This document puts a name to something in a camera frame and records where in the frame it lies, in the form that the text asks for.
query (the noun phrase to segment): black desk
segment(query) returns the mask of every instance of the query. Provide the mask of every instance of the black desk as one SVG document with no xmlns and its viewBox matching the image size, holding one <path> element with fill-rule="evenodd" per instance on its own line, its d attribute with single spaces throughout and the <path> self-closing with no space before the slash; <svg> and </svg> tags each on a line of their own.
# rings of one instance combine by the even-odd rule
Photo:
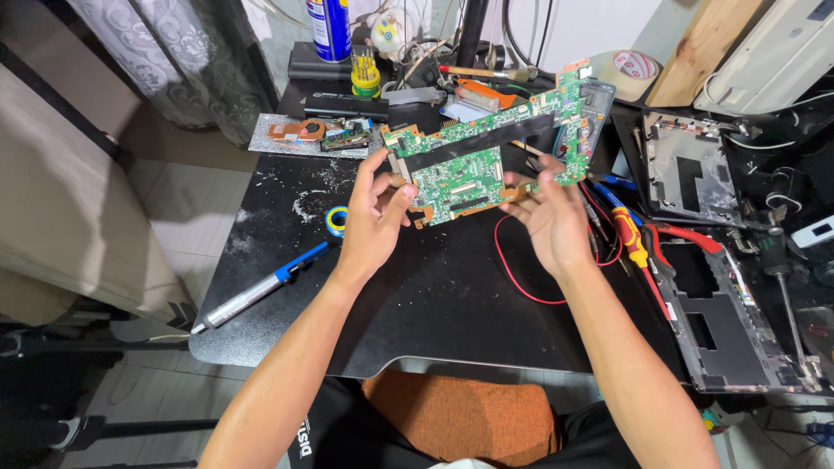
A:
<svg viewBox="0 0 834 469">
<path fill-rule="evenodd" d="M 291 81 L 279 113 L 292 113 L 305 89 L 346 93 L 348 86 Z M 616 150 L 600 143 L 592 169 L 609 168 Z M 507 145 L 502 152 L 506 169 L 525 169 L 522 149 Z M 192 335 L 190 350 L 197 359 L 256 366 L 280 339 L 335 266 L 341 239 L 328 232 L 324 214 L 347 204 L 357 166 L 347 159 L 261 155 L 200 314 L 324 240 L 336 247 L 296 284 L 267 295 L 217 330 Z M 356 300 L 328 374 L 371 377 L 401 356 L 591 373 L 568 308 L 528 300 L 506 278 L 493 243 L 501 216 L 497 209 L 486 210 L 422 230 L 402 229 L 388 263 Z M 562 298 L 521 224 L 505 221 L 499 239 L 516 279 L 531 294 Z M 629 278 L 617 263 L 603 272 L 643 336 L 685 380 L 671 330 L 647 289 L 638 286 L 639 273 Z"/>
</svg>

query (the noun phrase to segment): perforated metal plate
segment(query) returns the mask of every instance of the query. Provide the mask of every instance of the perforated metal plate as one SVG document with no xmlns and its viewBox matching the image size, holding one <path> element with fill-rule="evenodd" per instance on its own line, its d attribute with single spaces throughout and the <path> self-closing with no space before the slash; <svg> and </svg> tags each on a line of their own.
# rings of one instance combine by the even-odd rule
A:
<svg viewBox="0 0 834 469">
<path fill-rule="evenodd" d="M 332 122 L 335 119 L 320 119 L 324 122 Z M 324 156 L 328 158 L 351 158 L 351 159 L 365 159 L 375 150 L 382 148 L 382 136 L 379 134 L 379 125 L 374 124 L 371 129 L 370 141 L 367 149 L 347 149 L 336 151 L 321 151 L 319 142 L 305 144 L 301 142 L 277 142 L 270 137 L 267 137 L 269 127 L 272 124 L 295 124 L 300 122 L 298 119 L 293 119 L 286 115 L 279 114 L 261 114 L 258 116 L 258 123 L 255 124 L 255 131 L 252 134 L 252 141 L 249 143 L 249 151 L 280 153 L 280 154 L 300 154 L 303 156 Z"/>
</svg>

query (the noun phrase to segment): orange tool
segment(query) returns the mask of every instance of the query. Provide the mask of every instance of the orange tool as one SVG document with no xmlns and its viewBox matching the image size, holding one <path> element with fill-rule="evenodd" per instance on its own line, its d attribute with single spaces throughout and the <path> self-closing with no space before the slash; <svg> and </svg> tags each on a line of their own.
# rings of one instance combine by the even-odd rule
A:
<svg viewBox="0 0 834 469">
<path fill-rule="evenodd" d="M 518 98 L 517 94 L 498 93 L 497 91 L 488 86 L 482 85 L 472 80 L 467 80 L 465 78 L 458 78 L 458 85 L 468 89 L 469 91 L 474 91 L 477 94 L 483 94 L 484 96 L 488 96 L 490 98 L 498 98 L 498 103 L 500 104 L 502 109 L 512 107 L 513 102 L 516 98 Z"/>
<path fill-rule="evenodd" d="M 634 261 L 634 263 L 637 264 L 637 267 L 640 267 L 640 270 L 646 277 L 646 282 L 648 282 L 651 292 L 655 294 L 658 306 L 660 306 L 661 311 L 663 311 L 663 316 L 666 317 L 666 320 L 671 320 L 672 317 L 669 314 L 669 310 L 666 308 L 666 303 L 663 301 L 663 297 L 657 289 L 655 279 L 651 276 L 651 272 L 649 272 L 649 251 L 643 247 L 640 231 L 637 229 L 637 225 L 634 224 L 634 220 L 631 219 L 631 215 L 628 213 L 628 209 L 626 207 L 615 207 L 611 213 L 614 215 L 614 224 L 617 227 L 617 234 L 620 235 L 623 245 L 625 245 L 628 249 L 629 259 Z"/>
</svg>

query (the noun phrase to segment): tiled floor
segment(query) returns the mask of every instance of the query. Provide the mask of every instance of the tiled floor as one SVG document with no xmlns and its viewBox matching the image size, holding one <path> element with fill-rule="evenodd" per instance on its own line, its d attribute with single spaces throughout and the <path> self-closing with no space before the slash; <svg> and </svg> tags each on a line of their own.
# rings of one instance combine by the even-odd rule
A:
<svg viewBox="0 0 834 469">
<path fill-rule="evenodd" d="M 236 149 L 217 132 L 195 134 L 177 129 L 147 108 L 140 109 L 134 121 L 140 126 L 128 126 L 123 135 L 123 144 L 138 157 L 128 177 L 174 271 L 200 306 L 257 154 Z M 113 323 L 113 333 L 122 340 L 143 340 L 182 331 L 140 319 Z M 600 399 L 593 376 L 418 358 L 400 359 L 392 367 L 506 384 L 539 384 L 559 413 Z M 88 415 L 105 415 L 112 422 L 217 418 L 251 370 L 203 363 L 188 352 L 129 352 L 108 372 Z M 772 425 L 800 430 L 810 419 L 834 420 L 834 416 L 815 414 L 788 417 L 775 417 Z M 796 458 L 788 456 L 766 439 L 760 427 L 764 419 L 762 415 L 756 420 L 748 418 L 713 438 L 724 469 L 832 467 L 831 451 L 811 449 Z M 198 460 L 210 434 L 201 431 L 100 441 L 86 451 L 68 453 L 62 467 Z M 767 435 L 790 454 L 808 446 L 796 435 Z M 284 458 L 279 467 L 289 468 L 289 461 Z"/>
</svg>

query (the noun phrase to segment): wd-40 can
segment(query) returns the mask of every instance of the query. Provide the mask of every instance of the wd-40 can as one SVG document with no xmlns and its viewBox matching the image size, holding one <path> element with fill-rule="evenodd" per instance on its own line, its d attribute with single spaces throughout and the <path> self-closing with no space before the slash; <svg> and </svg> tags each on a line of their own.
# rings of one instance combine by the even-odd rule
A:
<svg viewBox="0 0 834 469">
<path fill-rule="evenodd" d="M 338 62 L 350 57 L 348 0 L 307 0 L 313 24 L 315 52 L 322 60 Z"/>
</svg>

